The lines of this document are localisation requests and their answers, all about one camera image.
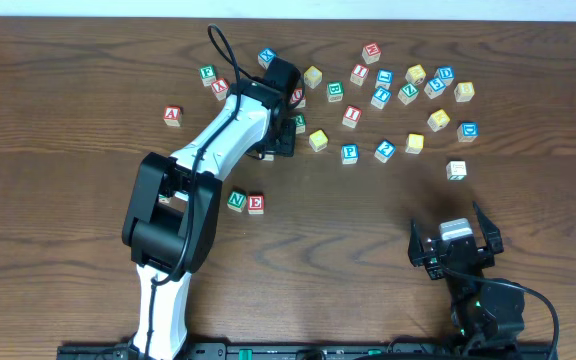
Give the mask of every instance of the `green block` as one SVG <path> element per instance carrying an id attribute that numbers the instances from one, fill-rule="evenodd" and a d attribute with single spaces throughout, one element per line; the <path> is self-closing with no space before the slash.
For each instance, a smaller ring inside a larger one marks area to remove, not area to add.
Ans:
<path id="1" fill-rule="evenodd" d="M 330 95 L 343 95 L 344 85 L 341 81 L 328 83 L 328 94 Z"/>
<path id="2" fill-rule="evenodd" d="M 252 350 L 239 350 L 239 360 L 252 360 Z"/>
<path id="3" fill-rule="evenodd" d="M 419 90 L 417 90 L 417 88 L 413 84 L 406 84 L 404 87 L 401 88 L 401 91 L 403 91 L 404 94 L 406 94 L 406 96 L 408 97 L 413 97 L 415 96 L 415 94 L 419 92 Z"/>
<path id="4" fill-rule="evenodd" d="M 228 207 L 241 211 L 246 206 L 246 195 L 233 191 L 228 197 Z"/>
<path id="5" fill-rule="evenodd" d="M 202 79 L 206 79 L 212 76 L 217 76 L 217 73 L 215 72 L 215 67 L 212 65 L 206 65 L 204 67 L 199 68 L 199 75 L 201 76 Z"/>
<path id="6" fill-rule="evenodd" d="M 306 118 L 302 114 L 293 117 L 293 119 L 295 119 L 295 125 L 297 125 L 297 127 L 306 126 Z"/>

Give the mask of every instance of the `brown tabletop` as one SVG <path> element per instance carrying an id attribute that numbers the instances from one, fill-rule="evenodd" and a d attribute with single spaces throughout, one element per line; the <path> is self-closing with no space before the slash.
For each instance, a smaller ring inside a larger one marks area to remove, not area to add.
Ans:
<path id="1" fill-rule="evenodd" d="M 108 342 L 137 329 L 139 283 L 120 240 L 135 174 L 150 151 L 182 148 L 223 102 L 198 68 L 233 71 L 206 35 L 209 20 L 0 18 L 0 358 L 53 358 L 64 342 Z M 476 200 L 501 229 L 506 252 L 488 277 L 532 287 L 557 307 L 559 354 L 576 359 L 576 24 L 406 21 L 217 21 L 239 63 L 261 75 L 257 53 L 271 47 L 324 82 L 307 93 L 306 134 L 293 158 L 243 158 L 223 186 L 214 247 L 190 287 L 193 334 L 254 341 L 389 341 L 456 331 L 443 281 L 406 255 L 409 221 L 424 234 L 442 221 L 476 221 Z M 362 45 L 381 60 L 369 80 L 349 81 Z M 476 95 L 452 91 L 404 106 L 395 98 L 408 67 L 454 68 Z M 375 73 L 394 72 L 384 110 L 370 105 Z M 325 83 L 343 81 L 339 103 Z M 184 107 L 181 129 L 164 106 Z M 364 111 L 342 126 L 347 105 Z M 452 121 L 433 133 L 443 108 Z M 480 136 L 458 143 L 462 121 Z M 314 153 L 307 135 L 324 129 Z M 426 136 L 420 155 L 408 133 Z M 382 164 L 373 153 L 397 146 Z M 343 165 L 340 146 L 361 157 Z M 465 160 L 464 181 L 446 180 Z M 233 187 L 261 191 L 266 213 L 226 206 Z M 548 342 L 546 308 L 526 297 L 521 340 Z"/>

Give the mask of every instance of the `white arm segment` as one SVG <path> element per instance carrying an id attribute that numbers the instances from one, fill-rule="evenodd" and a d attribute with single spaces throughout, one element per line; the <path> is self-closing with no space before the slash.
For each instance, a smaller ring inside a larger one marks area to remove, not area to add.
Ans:
<path id="1" fill-rule="evenodd" d="M 139 330 L 133 339 L 133 345 L 143 354 L 146 351 L 148 339 L 148 306 L 150 305 L 150 279 L 156 277 L 163 280 L 167 274 L 151 266 L 137 265 L 137 274 L 141 282 L 141 309 Z M 150 340 L 149 356 L 154 359 L 172 360 L 181 350 L 188 330 L 186 329 L 186 300 L 188 299 L 188 284 L 190 276 L 186 273 L 179 281 L 170 281 L 158 286 L 153 309 L 153 330 Z"/>
<path id="2" fill-rule="evenodd" d="M 192 169 L 197 149 L 228 120 L 235 109 L 236 102 L 236 95 L 228 96 L 217 118 L 185 148 L 172 153 L 171 156 L 177 158 L 178 165 Z M 264 138 L 269 122 L 270 110 L 263 107 L 260 101 L 242 95 L 237 118 L 208 146 L 199 163 L 197 173 L 210 172 L 215 175 L 215 178 L 223 181 L 241 156 L 252 145 Z M 177 193 L 176 196 L 185 199 L 183 194 Z"/>

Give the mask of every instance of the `white background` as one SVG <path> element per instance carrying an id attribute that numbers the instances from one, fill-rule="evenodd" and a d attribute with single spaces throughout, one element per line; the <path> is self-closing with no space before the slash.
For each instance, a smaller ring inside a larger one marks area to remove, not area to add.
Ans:
<path id="1" fill-rule="evenodd" d="M 576 0 L 0 0 L 0 16 L 576 21 Z"/>

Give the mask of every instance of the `toy block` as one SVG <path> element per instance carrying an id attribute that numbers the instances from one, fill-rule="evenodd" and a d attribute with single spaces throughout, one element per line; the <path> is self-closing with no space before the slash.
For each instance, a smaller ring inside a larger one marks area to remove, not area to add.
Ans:
<path id="1" fill-rule="evenodd" d="M 314 66 L 311 66 L 306 72 L 304 73 L 304 83 L 310 86 L 311 89 L 314 89 L 321 83 L 321 80 L 324 78 L 324 74 L 321 70 L 317 69 Z"/>
<path id="2" fill-rule="evenodd" d="M 455 87 L 455 100 L 457 102 L 470 101 L 475 96 L 475 87 L 471 82 L 459 83 Z"/>
<path id="3" fill-rule="evenodd" d="M 370 103 L 377 109 L 383 109 L 384 106 L 386 106 L 388 100 L 390 100 L 391 95 L 392 94 L 390 93 L 390 91 L 382 87 L 378 87 L 377 90 L 375 90 L 375 94 L 372 96 L 372 100 L 370 101 Z"/>
<path id="4" fill-rule="evenodd" d="M 314 133 L 310 134 L 310 139 L 308 141 L 312 149 L 315 152 L 319 152 L 328 146 L 328 137 L 324 134 L 323 130 L 317 130 Z"/>
<path id="5" fill-rule="evenodd" d="M 199 76 L 201 77 L 201 82 L 204 86 L 210 86 L 210 84 L 217 81 L 217 72 L 215 67 L 212 65 L 206 65 L 199 68 Z"/>
<path id="6" fill-rule="evenodd" d="M 426 72 L 421 65 L 415 65 L 406 72 L 406 81 L 413 85 L 420 85 L 426 79 Z"/>
<path id="7" fill-rule="evenodd" d="M 341 81 L 328 83 L 328 102 L 341 101 L 344 97 L 344 85 Z"/>
<path id="8" fill-rule="evenodd" d="M 297 114 L 293 117 L 295 119 L 295 134 L 303 134 L 306 132 L 306 118 L 303 114 Z"/>
<path id="9" fill-rule="evenodd" d="M 290 105 L 295 105 L 297 101 L 299 101 L 299 105 L 295 107 L 295 109 L 299 109 L 302 107 L 306 107 L 306 95 L 303 95 L 303 90 L 301 88 L 295 89 L 295 92 L 292 93 L 290 97 Z"/>
<path id="10" fill-rule="evenodd" d="M 217 81 L 210 84 L 210 87 L 212 87 L 212 93 L 215 94 L 217 100 L 221 101 L 228 96 L 229 85 L 223 78 L 217 79 Z"/>
<path id="11" fill-rule="evenodd" d="M 382 87 L 386 90 L 390 89 L 390 84 L 392 84 L 393 73 L 390 70 L 379 69 L 377 72 L 377 81 L 375 82 L 375 89 Z"/>
<path id="12" fill-rule="evenodd" d="M 246 194 L 237 191 L 231 192 L 228 197 L 228 207 L 237 212 L 244 211 L 246 207 Z"/>
<path id="13" fill-rule="evenodd" d="M 399 95 L 397 97 L 401 100 L 404 105 L 410 104 L 419 95 L 419 90 L 413 84 L 406 84 L 399 90 Z"/>
<path id="14" fill-rule="evenodd" d="M 341 123 L 354 129 L 357 126 L 360 117 L 361 110 L 353 106 L 348 106 Z"/>
<path id="15" fill-rule="evenodd" d="M 259 65 L 261 65 L 262 68 L 268 70 L 268 66 L 270 66 L 270 63 L 276 56 L 277 54 L 274 51 L 272 51 L 271 48 L 265 48 L 261 50 L 259 56 L 257 56 L 257 61 L 259 62 Z"/>
<path id="16" fill-rule="evenodd" d="M 435 78 L 441 80 L 444 85 L 448 86 L 452 84 L 452 81 L 455 79 L 455 73 L 450 66 L 443 66 L 437 69 Z"/>
<path id="17" fill-rule="evenodd" d="M 179 106 L 166 106 L 164 121 L 168 126 L 181 126 L 181 108 Z"/>
<path id="18" fill-rule="evenodd" d="M 446 90 L 446 84 L 437 78 L 428 80 L 428 83 L 424 88 L 424 92 L 431 99 L 443 94 L 444 90 Z"/>
<path id="19" fill-rule="evenodd" d="M 459 142 L 473 142 L 479 136 L 479 127 L 476 123 L 463 123 L 457 129 Z"/>
<path id="20" fill-rule="evenodd" d="M 161 195 L 161 194 L 159 194 L 157 201 L 159 201 L 159 203 L 161 203 L 161 204 L 166 204 L 166 205 L 170 204 L 170 198 L 166 197 L 164 195 Z"/>
<path id="21" fill-rule="evenodd" d="M 448 180 L 463 180 L 466 177 L 466 162 L 451 161 L 446 165 Z"/>
<path id="22" fill-rule="evenodd" d="M 417 134 L 408 135 L 406 139 L 406 152 L 410 154 L 419 154 L 424 148 L 424 136 Z"/>
<path id="23" fill-rule="evenodd" d="M 430 115 L 428 118 L 428 126 L 432 129 L 432 131 L 437 132 L 448 125 L 450 122 L 450 117 L 443 109 L 439 109 Z"/>
<path id="24" fill-rule="evenodd" d="M 366 64 L 372 64 L 379 61 L 381 56 L 381 49 L 377 43 L 372 43 L 364 46 L 364 50 L 361 52 L 361 57 L 364 58 Z"/>
<path id="25" fill-rule="evenodd" d="M 264 196 L 263 195 L 250 195 L 248 197 L 248 214 L 263 214 L 264 213 Z"/>
<path id="26" fill-rule="evenodd" d="M 355 65 L 355 68 L 352 69 L 352 73 L 350 74 L 350 82 L 355 83 L 359 86 L 364 84 L 364 80 L 368 77 L 368 70 L 367 67 L 361 66 L 359 64 Z"/>
<path id="27" fill-rule="evenodd" d="M 341 147 L 341 163 L 355 164 L 359 160 L 359 147 L 354 144 L 343 145 Z"/>
<path id="28" fill-rule="evenodd" d="M 393 145 L 390 141 L 384 140 L 377 146 L 377 150 L 375 151 L 375 157 L 379 159 L 382 163 L 386 163 L 391 157 L 392 154 L 395 153 L 397 148 Z"/>

